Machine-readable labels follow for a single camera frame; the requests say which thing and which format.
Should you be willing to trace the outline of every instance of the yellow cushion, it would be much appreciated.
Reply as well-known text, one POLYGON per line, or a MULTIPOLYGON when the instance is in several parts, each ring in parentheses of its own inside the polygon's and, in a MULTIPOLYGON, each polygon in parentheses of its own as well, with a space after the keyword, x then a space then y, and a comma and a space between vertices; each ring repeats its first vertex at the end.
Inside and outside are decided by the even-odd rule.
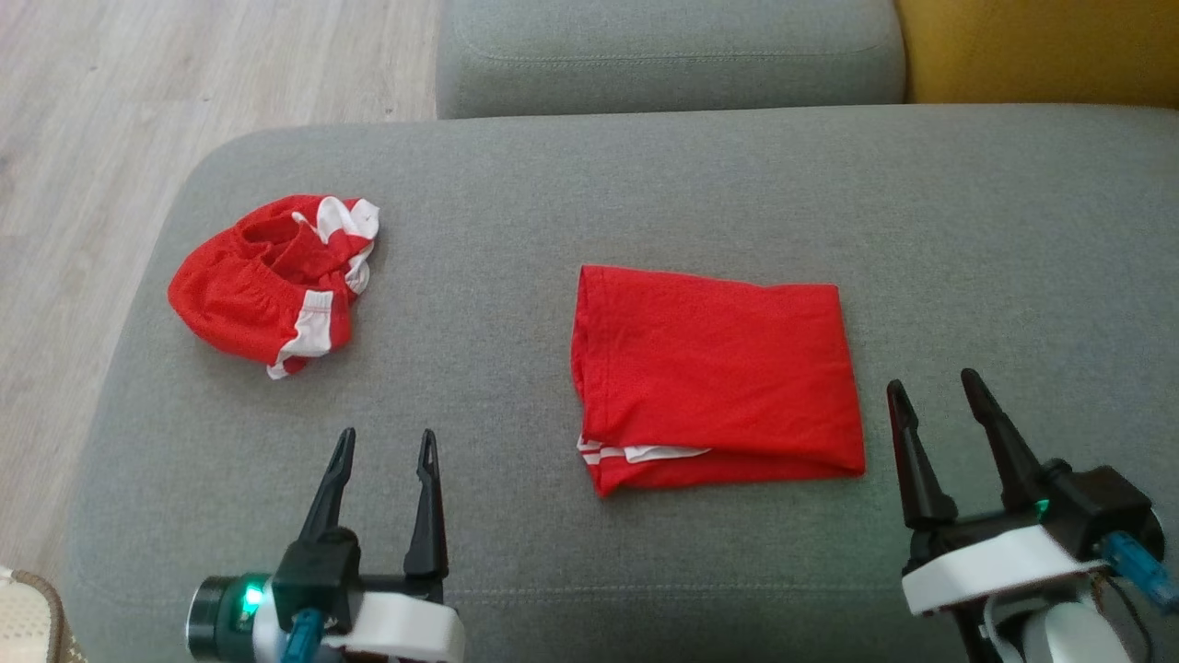
POLYGON ((913 103, 1179 109, 1179 0, 895 0, 913 103))

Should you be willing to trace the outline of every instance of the camera lens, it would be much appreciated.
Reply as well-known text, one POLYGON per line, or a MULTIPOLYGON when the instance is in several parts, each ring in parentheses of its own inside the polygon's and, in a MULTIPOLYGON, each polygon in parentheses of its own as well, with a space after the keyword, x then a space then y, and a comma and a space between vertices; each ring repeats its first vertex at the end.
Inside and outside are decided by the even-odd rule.
POLYGON ((220 613, 225 592, 236 579, 228 576, 210 576, 192 595, 189 622, 184 631, 189 654, 197 661, 220 659, 217 651, 217 616, 220 613))

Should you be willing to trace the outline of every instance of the wire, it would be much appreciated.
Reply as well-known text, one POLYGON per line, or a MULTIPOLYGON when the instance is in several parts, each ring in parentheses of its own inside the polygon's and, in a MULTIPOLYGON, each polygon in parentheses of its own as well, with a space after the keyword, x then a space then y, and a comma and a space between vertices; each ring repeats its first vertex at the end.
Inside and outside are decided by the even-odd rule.
POLYGON ((1126 605, 1126 611, 1129 612, 1129 618, 1134 621, 1134 625, 1138 626, 1138 632, 1142 634, 1142 644, 1146 645, 1146 657, 1144 661, 1146 663, 1154 663, 1154 638, 1151 637, 1151 631, 1146 630, 1146 624, 1142 623, 1142 616, 1138 613, 1138 609, 1134 604, 1129 602, 1129 596, 1126 590, 1118 586, 1117 583, 1109 578, 1105 579, 1105 584, 1109 585, 1121 602, 1126 605))

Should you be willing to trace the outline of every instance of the robotic arm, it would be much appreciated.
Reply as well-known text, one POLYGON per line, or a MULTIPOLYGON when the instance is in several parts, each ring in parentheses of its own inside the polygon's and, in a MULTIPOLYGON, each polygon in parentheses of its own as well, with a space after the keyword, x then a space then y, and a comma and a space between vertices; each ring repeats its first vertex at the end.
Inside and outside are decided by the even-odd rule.
MULTIPOLYGON (((968 518, 937 483, 904 387, 888 386, 901 505, 913 530, 901 578, 909 610, 951 613, 971 663, 1128 663, 1094 579, 1124 576, 1164 613, 1179 611, 1179 591, 1158 562, 1165 539, 1151 500, 1108 466, 1041 465, 979 374, 963 370, 962 385, 987 432, 1003 504, 968 518)), ((357 537, 338 525, 355 446, 348 428, 274 575, 215 576, 197 589, 186 628, 196 659, 462 662, 462 623, 442 604, 448 558, 434 433, 422 435, 403 576, 362 576, 357 537)))
POLYGON ((1165 539, 1151 500, 1109 466, 1041 465, 975 370, 962 372, 962 386, 987 432, 1003 504, 969 518, 959 518, 937 483, 904 387, 888 386, 901 506, 913 530, 901 578, 909 610, 950 612, 971 663, 1128 663, 1094 599, 1094 578, 1125 576, 1164 613, 1179 610, 1158 562, 1165 539))
POLYGON ((404 576, 362 576, 357 537, 338 524, 355 448, 356 432, 347 428, 298 539, 272 576, 215 576, 200 584, 186 628, 193 658, 462 662, 462 623, 454 609, 442 605, 442 580, 449 569, 434 432, 422 435, 417 461, 422 491, 404 576))

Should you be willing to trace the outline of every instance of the beige rug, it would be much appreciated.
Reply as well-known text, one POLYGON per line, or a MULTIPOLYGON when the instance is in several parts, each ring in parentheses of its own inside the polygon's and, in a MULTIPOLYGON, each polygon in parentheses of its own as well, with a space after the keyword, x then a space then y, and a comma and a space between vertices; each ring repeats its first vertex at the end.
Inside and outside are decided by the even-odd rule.
POLYGON ((0 661, 86 663, 57 590, 40 576, 0 566, 0 661))

